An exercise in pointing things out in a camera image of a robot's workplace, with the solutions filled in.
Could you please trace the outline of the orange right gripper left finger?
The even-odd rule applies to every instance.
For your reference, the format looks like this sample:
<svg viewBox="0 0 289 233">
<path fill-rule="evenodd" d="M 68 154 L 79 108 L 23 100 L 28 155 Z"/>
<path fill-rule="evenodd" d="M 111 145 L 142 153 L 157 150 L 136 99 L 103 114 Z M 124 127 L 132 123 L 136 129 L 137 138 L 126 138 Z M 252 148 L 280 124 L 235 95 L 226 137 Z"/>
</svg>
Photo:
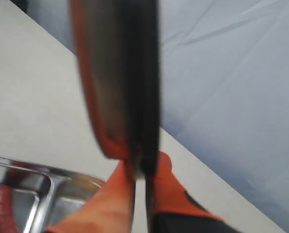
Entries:
<svg viewBox="0 0 289 233">
<path fill-rule="evenodd" d="M 132 228 L 134 182 L 120 161 L 107 182 L 78 211 L 46 233 L 129 233 Z"/>
</svg>

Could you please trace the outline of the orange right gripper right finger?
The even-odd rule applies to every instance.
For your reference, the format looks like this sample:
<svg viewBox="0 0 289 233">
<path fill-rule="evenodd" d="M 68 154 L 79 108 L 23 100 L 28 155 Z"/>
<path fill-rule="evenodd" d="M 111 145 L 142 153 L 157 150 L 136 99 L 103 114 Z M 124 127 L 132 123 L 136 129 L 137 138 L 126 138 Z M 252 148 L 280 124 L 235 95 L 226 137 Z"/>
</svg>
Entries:
<svg viewBox="0 0 289 233">
<path fill-rule="evenodd" d="M 199 205 L 172 172 L 170 157 L 160 152 L 147 207 L 150 233 L 228 233 L 229 225 Z"/>
</svg>

